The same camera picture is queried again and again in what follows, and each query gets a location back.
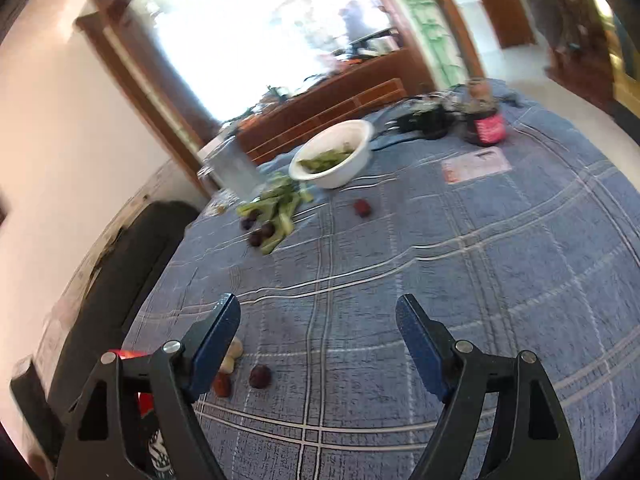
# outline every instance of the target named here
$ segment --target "blue gripper pad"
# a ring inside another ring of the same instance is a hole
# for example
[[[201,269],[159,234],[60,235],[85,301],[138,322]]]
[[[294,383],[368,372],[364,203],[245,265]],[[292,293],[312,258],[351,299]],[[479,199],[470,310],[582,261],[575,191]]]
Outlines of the blue gripper pad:
[[[453,386],[445,380],[443,362],[453,358],[455,339],[442,323],[429,319],[413,294],[398,298],[396,323],[422,384],[445,402]]]
[[[191,359],[190,380],[184,389],[187,397],[193,399],[192,402],[210,390],[226,350],[238,330],[240,315],[238,299],[233,294],[223,294],[209,316],[194,323],[183,338],[182,341],[186,343],[193,334],[195,339],[201,340]]]

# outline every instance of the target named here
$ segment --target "patterned cloth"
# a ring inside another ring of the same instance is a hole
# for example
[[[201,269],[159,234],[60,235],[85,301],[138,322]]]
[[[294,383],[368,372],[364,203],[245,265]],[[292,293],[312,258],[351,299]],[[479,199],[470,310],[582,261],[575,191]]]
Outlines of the patterned cloth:
[[[408,292],[455,338],[536,352],[582,477],[612,458],[640,413],[640,200],[569,122],[521,102],[503,107],[508,173],[448,186],[441,161],[477,148],[412,140],[375,152],[342,189],[313,190],[270,256],[247,247],[233,211],[188,229],[126,348],[153,351],[222,292],[238,296],[246,353],[232,396],[195,405],[229,479],[408,478],[442,408],[396,328]],[[273,371],[265,390],[247,385],[255,364]],[[464,478],[478,474],[494,407],[488,396]]]

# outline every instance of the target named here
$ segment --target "red label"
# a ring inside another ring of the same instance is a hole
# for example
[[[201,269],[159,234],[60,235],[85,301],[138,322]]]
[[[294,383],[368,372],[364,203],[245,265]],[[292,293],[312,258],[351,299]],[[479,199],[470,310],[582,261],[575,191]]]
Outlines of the red label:
[[[146,352],[140,352],[138,350],[109,350],[117,354],[120,359],[133,359],[135,357],[142,357],[146,355]],[[154,396],[151,394],[138,394],[138,407],[140,408],[140,415],[145,416],[154,408]]]
[[[495,114],[486,119],[474,121],[478,129],[478,137],[485,144],[495,144],[504,139],[507,131],[504,129],[504,119],[500,114]]]

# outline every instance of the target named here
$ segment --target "vegetable scraps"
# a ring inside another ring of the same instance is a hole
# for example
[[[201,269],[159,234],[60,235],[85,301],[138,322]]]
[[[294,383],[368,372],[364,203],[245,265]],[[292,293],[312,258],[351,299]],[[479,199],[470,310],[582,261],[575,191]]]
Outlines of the vegetable scraps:
[[[353,152],[354,149],[345,143],[341,150],[327,150],[314,158],[304,158],[299,164],[309,173],[322,173],[347,160]]]
[[[262,254],[270,254],[295,229],[292,216],[301,202],[313,197],[304,184],[297,184],[288,176],[274,174],[257,201],[239,205],[241,226],[250,229],[256,220],[263,222],[260,229],[249,234],[249,245],[260,247]]]

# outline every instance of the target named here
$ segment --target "tiled floor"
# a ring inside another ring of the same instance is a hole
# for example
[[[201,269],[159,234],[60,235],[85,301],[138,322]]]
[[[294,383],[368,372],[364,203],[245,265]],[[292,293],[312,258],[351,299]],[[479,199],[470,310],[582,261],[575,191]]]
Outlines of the tiled floor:
[[[640,190],[640,146],[606,113],[551,81],[543,71],[546,51],[518,46],[482,56],[488,77],[512,88],[571,121]]]

